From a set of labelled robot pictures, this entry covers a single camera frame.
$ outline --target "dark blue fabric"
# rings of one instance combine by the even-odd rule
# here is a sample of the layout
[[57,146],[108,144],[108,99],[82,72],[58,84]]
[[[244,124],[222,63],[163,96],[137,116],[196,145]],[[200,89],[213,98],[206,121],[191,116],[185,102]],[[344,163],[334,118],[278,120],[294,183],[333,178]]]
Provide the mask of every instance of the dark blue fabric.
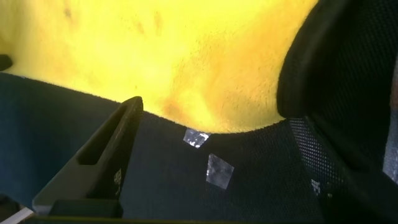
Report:
[[33,197],[118,104],[0,73],[0,193]]
[[[28,207],[118,106],[6,74],[0,74],[0,105],[0,192]],[[185,130],[144,113],[121,195],[124,217],[322,219],[287,121],[211,135],[199,151],[183,141]],[[210,153],[235,168],[226,190],[206,182]]]

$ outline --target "black padding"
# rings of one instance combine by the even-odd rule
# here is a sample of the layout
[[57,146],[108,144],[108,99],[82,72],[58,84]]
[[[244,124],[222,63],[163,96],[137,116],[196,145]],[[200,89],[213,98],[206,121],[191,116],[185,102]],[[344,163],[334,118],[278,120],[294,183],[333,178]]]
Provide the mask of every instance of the black padding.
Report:
[[326,100],[331,77],[325,75],[336,46],[347,32],[355,0],[323,0],[312,9],[290,47],[279,77],[278,112],[286,118],[305,116]]
[[0,54],[0,71],[12,66],[12,60],[8,55]]

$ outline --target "clear tape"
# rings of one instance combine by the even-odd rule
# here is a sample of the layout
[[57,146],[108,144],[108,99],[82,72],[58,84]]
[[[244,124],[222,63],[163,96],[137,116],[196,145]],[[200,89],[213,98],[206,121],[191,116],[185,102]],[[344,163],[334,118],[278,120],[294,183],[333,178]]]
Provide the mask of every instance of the clear tape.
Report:
[[206,181],[226,190],[232,177],[234,167],[214,154],[209,155]]
[[184,141],[195,148],[199,148],[209,138],[210,134],[187,128]]

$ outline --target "yellow fabric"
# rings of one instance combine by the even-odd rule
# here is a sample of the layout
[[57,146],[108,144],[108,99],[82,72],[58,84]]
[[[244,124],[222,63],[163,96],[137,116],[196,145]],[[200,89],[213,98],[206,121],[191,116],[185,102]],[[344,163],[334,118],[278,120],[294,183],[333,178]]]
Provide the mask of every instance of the yellow fabric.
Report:
[[282,119],[284,57],[317,0],[0,0],[7,73],[210,133]]

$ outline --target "yellow plush toy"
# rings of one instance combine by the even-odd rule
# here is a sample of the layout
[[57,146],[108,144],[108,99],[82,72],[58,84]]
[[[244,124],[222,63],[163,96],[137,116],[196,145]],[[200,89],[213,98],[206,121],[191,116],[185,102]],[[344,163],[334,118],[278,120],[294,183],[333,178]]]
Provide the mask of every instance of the yellow plush toy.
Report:
[[317,0],[0,0],[6,73],[236,133],[282,119],[286,53]]

